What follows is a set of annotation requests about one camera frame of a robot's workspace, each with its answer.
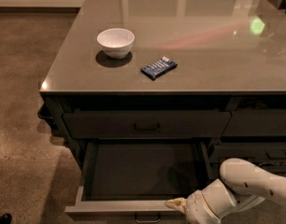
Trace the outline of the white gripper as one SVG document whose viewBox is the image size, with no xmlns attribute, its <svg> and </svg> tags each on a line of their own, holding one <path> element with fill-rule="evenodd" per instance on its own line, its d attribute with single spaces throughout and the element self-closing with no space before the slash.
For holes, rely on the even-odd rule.
<svg viewBox="0 0 286 224">
<path fill-rule="evenodd" d="M 201 190 L 195 191 L 187 199 L 171 199 L 164 204 L 170 209 L 185 213 L 190 224 L 221 224 L 221 219 L 208 207 Z"/>
</svg>

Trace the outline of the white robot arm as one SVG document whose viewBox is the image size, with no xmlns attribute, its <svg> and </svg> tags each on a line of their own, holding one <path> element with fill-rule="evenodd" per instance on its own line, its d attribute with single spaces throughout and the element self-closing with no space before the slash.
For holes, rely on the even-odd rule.
<svg viewBox="0 0 286 224">
<path fill-rule="evenodd" d="M 229 214 L 251 209 L 264 200 L 286 207 L 286 177 L 231 158 L 221 164 L 220 177 L 207 187 L 164 204 L 181 212 L 190 224 L 221 224 Z"/>
</svg>

